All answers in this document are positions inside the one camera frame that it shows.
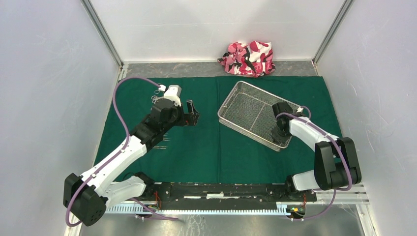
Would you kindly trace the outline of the green surgical drape cloth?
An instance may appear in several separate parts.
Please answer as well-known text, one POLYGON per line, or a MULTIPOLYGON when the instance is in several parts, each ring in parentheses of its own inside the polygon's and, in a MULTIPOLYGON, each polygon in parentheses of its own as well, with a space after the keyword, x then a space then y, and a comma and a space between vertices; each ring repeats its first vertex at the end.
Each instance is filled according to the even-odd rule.
MULTIPOLYGON (((283 183, 288 175, 310 171, 314 152, 300 139, 276 152, 219 123, 217 111, 236 82, 243 80, 272 94, 308 107, 312 122, 341 136, 341 129, 323 77, 239 76, 151 78, 159 84, 180 85, 183 102, 191 99, 200 118, 196 126, 173 127, 166 142, 160 142, 120 174, 144 172, 156 181, 205 183, 283 183)), ((117 107, 129 129, 152 107, 156 87, 140 79, 119 86, 117 107)), ((94 164, 110 154, 125 139, 125 131, 111 105, 94 164)))

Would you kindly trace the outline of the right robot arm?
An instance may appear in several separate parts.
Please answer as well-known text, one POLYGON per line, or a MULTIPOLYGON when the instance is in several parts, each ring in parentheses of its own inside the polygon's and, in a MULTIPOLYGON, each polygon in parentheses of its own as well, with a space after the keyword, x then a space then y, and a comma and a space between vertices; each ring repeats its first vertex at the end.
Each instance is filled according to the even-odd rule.
POLYGON ((357 150, 351 138, 332 135, 314 124, 306 106, 294 110, 288 102, 278 102, 272 109, 276 119, 271 131, 273 141, 297 137, 314 151, 311 171, 287 177, 284 187, 287 199, 296 201, 306 190, 348 191, 362 181, 357 150))

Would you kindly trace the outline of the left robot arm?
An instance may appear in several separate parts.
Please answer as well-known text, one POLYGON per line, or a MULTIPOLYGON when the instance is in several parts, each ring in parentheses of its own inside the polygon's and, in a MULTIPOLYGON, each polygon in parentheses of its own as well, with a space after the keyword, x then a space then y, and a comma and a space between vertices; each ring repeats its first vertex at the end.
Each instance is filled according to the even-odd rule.
POLYGON ((107 157, 81 175, 71 173, 64 180, 63 205, 66 223, 77 226, 69 219, 73 214, 79 224, 91 226, 105 210, 125 200, 140 197, 149 200, 154 196, 154 186, 139 174, 113 184, 113 181, 137 159, 158 145, 174 126, 195 126, 200 116, 192 100, 187 100, 187 112, 173 99, 160 98, 140 123, 127 133, 125 140, 107 157))

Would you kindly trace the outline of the surgical scissors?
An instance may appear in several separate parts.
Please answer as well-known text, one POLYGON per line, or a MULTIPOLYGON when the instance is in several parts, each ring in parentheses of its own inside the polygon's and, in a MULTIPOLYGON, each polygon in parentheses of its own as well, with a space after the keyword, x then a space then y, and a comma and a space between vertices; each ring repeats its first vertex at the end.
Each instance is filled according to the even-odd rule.
POLYGON ((158 97, 156 95, 151 97, 152 103, 155 104, 161 97, 158 97))

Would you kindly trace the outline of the wire mesh instrument tray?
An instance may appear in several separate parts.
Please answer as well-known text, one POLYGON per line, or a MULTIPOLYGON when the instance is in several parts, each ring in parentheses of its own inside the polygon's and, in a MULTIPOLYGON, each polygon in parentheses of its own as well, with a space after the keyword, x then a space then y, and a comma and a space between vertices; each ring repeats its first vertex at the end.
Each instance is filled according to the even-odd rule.
POLYGON ((274 151, 288 147, 275 144, 271 138, 271 130, 276 126, 272 106, 278 102, 287 102, 290 112, 297 112, 300 105, 274 95, 245 81, 238 81, 221 104, 217 115, 219 122, 274 151))

